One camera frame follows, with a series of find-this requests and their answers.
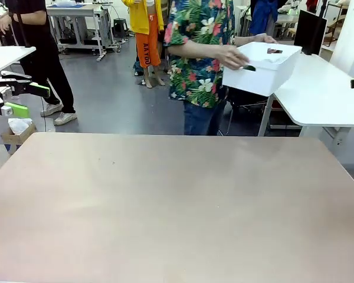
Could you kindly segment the white plastic storage basket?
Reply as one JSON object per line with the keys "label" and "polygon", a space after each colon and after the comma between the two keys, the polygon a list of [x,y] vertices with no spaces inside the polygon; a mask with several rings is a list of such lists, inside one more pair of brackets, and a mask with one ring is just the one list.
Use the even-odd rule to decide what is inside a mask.
{"label": "white plastic storage basket", "polygon": [[[283,50],[282,54],[267,54],[267,49]],[[224,68],[222,84],[264,97],[277,91],[292,75],[301,47],[284,44],[251,42],[238,47],[249,59],[239,70]]]}

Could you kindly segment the person's left forearm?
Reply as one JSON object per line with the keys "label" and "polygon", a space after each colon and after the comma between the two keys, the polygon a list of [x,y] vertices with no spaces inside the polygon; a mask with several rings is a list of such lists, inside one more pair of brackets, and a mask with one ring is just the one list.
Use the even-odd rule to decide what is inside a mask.
{"label": "person's left forearm", "polygon": [[236,47],[240,47],[242,45],[248,44],[250,42],[256,41],[257,37],[256,36],[250,36],[250,37],[235,37],[234,38],[234,45]]}

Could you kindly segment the person's right forearm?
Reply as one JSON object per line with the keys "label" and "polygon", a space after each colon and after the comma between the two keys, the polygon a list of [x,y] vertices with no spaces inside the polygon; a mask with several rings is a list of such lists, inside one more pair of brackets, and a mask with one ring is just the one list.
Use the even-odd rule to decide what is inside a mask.
{"label": "person's right forearm", "polygon": [[223,47],[222,45],[199,44],[187,40],[186,43],[169,46],[168,52],[182,58],[217,58]]}

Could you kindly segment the person's left hand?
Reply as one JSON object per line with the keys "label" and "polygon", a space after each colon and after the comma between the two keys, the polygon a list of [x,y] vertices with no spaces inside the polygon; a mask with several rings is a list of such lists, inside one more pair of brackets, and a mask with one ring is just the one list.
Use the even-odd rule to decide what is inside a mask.
{"label": "person's left hand", "polygon": [[253,41],[254,42],[264,42],[264,43],[268,43],[268,44],[278,44],[278,42],[272,36],[269,36],[266,33],[253,36]]}

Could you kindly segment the person's right hand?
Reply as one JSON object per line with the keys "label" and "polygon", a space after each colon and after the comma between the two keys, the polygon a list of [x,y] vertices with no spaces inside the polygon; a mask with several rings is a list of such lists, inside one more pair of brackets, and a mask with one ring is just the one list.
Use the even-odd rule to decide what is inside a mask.
{"label": "person's right hand", "polygon": [[249,59],[239,52],[236,46],[223,45],[218,55],[220,63],[231,70],[239,70],[241,67],[245,67],[249,63]]}

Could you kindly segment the brown cardboard box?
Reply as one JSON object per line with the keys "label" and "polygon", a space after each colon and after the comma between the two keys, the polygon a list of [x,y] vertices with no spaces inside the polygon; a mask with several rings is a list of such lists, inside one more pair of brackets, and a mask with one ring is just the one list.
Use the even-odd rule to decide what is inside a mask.
{"label": "brown cardboard box", "polygon": [[1,139],[7,152],[12,155],[20,148],[20,146],[26,141],[26,139],[29,138],[29,136],[35,133],[36,131],[37,128],[34,122],[32,122],[29,127],[19,135],[14,134],[11,128],[9,127],[1,134]]}

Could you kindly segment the white desk with stand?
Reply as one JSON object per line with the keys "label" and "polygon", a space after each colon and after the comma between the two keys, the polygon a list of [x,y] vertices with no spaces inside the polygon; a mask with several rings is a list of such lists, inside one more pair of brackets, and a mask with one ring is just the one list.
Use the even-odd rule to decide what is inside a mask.
{"label": "white desk with stand", "polygon": [[0,46],[0,71],[33,53],[35,50],[35,47]]}

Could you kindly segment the bystander in black clothes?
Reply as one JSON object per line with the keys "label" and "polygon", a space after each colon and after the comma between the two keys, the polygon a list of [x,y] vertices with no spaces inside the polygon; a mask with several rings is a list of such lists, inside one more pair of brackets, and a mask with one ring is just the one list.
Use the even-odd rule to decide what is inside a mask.
{"label": "bystander in black clothes", "polygon": [[8,11],[0,16],[0,32],[6,33],[13,27],[20,46],[35,47],[36,50],[20,60],[24,73],[39,85],[52,87],[45,99],[46,108],[41,116],[54,113],[60,115],[55,126],[62,126],[77,118],[74,97],[67,76],[58,56],[57,44],[51,35],[45,0],[5,0]]}

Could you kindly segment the white side table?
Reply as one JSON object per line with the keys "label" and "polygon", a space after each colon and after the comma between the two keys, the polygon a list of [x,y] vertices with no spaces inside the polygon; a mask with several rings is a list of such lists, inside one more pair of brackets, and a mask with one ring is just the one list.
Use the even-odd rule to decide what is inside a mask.
{"label": "white side table", "polygon": [[300,137],[319,138],[326,133],[327,148],[338,154],[354,128],[354,88],[351,77],[317,55],[298,56],[291,77],[269,96],[258,131],[263,136],[273,101],[301,126]]}

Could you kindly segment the black computer monitor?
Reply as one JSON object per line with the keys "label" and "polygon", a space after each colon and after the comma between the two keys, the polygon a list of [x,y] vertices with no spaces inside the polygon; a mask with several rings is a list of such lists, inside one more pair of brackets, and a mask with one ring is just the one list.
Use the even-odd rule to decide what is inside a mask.
{"label": "black computer monitor", "polygon": [[294,45],[306,55],[319,55],[325,37],[327,19],[311,12],[300,11]]}

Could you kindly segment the grey metal workbench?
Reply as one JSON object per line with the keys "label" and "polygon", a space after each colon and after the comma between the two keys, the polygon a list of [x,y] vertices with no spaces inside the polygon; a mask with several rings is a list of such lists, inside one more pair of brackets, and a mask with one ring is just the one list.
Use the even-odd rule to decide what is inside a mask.
{"label": "grey metal workbench", "polygon": [[109,11],[102,4],[59,2],[48,5],[47,14],[59,52],[90,50],[99,62],[109,50],[120,50]]}

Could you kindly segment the black office chair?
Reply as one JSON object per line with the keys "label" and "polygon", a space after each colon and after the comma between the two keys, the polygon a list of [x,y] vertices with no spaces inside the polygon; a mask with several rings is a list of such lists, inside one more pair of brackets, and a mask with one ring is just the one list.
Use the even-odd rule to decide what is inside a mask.
{"label": "black office chair", "polygon": [[229,87],[227,102],[231,106],[231,111],[228,117],[233,118],[241,110],[254,117],[262,117],[267,99],[258,94]]}

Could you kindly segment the blue hanging jacket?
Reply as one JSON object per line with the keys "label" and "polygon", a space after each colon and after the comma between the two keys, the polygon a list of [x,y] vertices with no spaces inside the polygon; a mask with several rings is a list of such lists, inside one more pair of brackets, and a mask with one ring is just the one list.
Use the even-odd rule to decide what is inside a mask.
{"label": "blue hanging jacket", "polygon": [[272,36],[278,18],[278,0],[251,0],[251,35]]}

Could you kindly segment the bystander in yellow jacket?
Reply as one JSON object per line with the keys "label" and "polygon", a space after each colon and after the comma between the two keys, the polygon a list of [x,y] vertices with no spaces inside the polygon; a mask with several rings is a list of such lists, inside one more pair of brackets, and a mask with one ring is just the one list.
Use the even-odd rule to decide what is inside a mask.
{"label": "bystander in yellow jacket", "polygon": [[121,0],[128,7],[130,27],[135,33],[137,56],[143,68],[147,88],[152,88],[148,67],[152,66],[159,85],[165,83],[158,74],[160,55],[158,36],[164,30],[160,0]]}

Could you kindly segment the person in floral shirt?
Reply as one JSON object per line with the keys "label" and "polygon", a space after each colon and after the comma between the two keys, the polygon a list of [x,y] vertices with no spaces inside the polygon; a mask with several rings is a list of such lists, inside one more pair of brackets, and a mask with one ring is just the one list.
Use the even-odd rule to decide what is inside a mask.
{"label": "person in floral shirt", "polygon": [[[231,45],[234,24],[233,0],[173,0],[164,46],[169,48],[188,41]],[[228,94],[222,84],[222,65],[214,58],[183,58],[173,54],[169,63],[169,97],[183,101],[185,135],[217,135]]]}

